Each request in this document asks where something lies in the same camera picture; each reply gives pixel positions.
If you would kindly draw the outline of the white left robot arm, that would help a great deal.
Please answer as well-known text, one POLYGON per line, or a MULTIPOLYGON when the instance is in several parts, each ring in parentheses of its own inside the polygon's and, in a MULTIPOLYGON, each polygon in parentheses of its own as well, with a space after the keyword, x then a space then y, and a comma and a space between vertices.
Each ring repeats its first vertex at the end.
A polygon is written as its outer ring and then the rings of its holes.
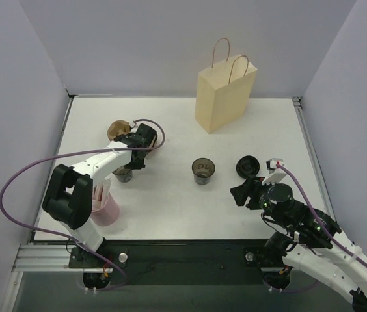
POLYGON ((107 250, 101 246, 103 236, 91 219, 94 187, 119 168, 144 168, 144 159, 156 141, 157 131, 142 123, 135 131, 116 137, 102 152, 53 169, 42 208, 68 230, 73 241, 87 247, 84 259, 92 267, 102 266, 107 259, 107 250))

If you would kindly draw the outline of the dark plastic cup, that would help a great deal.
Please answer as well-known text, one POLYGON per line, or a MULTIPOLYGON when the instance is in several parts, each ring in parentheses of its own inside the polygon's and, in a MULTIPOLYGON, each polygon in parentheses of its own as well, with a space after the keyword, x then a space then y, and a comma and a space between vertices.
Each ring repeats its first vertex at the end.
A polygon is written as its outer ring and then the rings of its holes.
POLYGON ((193 161, 191 169, 195 183, 206 185, 215 173, 215 164, 211 159, 201 157, 193 161))
POLYGON ((113 171, 113 175, 117 178, 119 182, 127 183, 132 180, 133 171, 131 169, 121 167, 113 171))

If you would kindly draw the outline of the black cup lid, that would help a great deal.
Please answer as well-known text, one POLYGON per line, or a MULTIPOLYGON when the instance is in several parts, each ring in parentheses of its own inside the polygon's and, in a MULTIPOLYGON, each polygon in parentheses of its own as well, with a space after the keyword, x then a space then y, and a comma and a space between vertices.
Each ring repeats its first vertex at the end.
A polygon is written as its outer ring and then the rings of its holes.
POLYGON ((236 164, 236 172, 243 179, 247 179, 249 176, 256 176, 259 171, 260 163, 252 155, 243 156, 236 164))

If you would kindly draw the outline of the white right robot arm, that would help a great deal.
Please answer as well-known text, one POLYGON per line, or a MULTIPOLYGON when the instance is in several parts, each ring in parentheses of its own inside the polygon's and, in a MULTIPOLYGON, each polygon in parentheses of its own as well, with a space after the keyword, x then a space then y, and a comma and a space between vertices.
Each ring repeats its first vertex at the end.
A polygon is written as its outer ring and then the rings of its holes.
POLYGON ((354 311, 367 311, 367 257, 329 215, 297 201, 289 185, 265 185, 260 177, 249 177, 230 193, 236 205, 260 210, 286 230, 267 240, 269 264, 296 268, 341 294, 354 311))

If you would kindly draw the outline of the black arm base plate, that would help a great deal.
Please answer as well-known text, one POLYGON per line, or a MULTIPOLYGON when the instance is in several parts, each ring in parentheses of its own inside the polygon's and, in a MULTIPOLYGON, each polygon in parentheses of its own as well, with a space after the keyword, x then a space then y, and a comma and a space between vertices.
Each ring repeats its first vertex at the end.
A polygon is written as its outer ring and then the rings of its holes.
POLYGON ((285 289, 291 270, 265 239, 108 240, 99 259, 78 247, 69 268, 82 269, 87 287, 123 285, 258 285, 285 289))

